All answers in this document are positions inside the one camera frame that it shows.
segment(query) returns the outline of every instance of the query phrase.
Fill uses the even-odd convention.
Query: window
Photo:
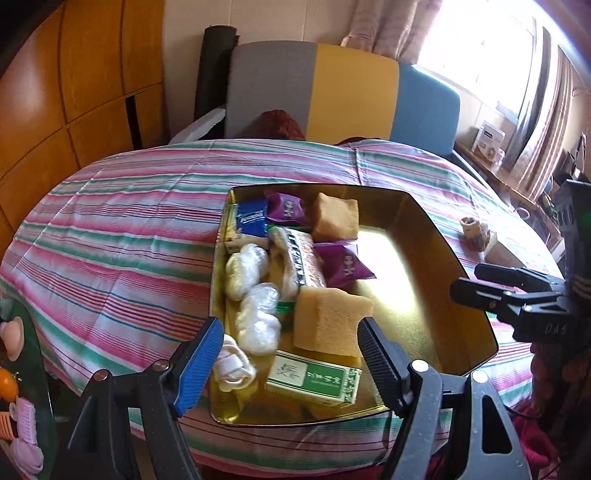
[[[516,119],[534,35],[523,0],[444,0],[418,64]]]

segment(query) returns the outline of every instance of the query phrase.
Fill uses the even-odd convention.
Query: blue cushion
[[[393,142],[412,145],[440,157],[451,154],[460,116],[460,96],[448,85],[400,63]]]

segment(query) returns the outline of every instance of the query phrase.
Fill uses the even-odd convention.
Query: green and white box
[[[265,388],[299,400],[346,407],[355,403],[361,370],[278,351]]]

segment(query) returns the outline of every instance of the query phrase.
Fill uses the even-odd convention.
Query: wooden cabinet
[[[103,157],[134,149],[125,100],[122,98],[81,116],[69,129],[81,167]]]
[[[4,216],[3,212],[0,212],[0,255],[3,255],[10,242],[12,242],[12,237],[14,236],[14,231],[8,224],[8,220]]]
[[[78,170],[66,129],[36,146],[0,184],[0,207],[14,231],[44,195]]]
[[[162,82],[164,2],[125,0],[121,57],[125,93]]]
[[[57,45],[61,8],[29,37],[0,79],[0,178],[64,125]]]
[[[165,143],[163,104],[162,85],[156,85],[135,95],[135,111],[142,148],[157,147]]]
[[[123,0],[68,0],[61,27],[61,90],[66,119],[123,95]]]
[[[132,131],[136,148],[166,143],[163,10],[164,0],[66,0],[0,78],[0,256],[55,185],[133,150]]]

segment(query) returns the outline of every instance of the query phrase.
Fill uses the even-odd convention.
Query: purple snack packet
[[[322,259],[322,272],[329,288],[342,288],[355,280],[375,278],[373,272],[357,257],[357,244],[350,240],[314,244]]]
[[[267,219],[277,225],[306,225],[306,215],[301,207],[301,198],[286,193],[268,193]]]

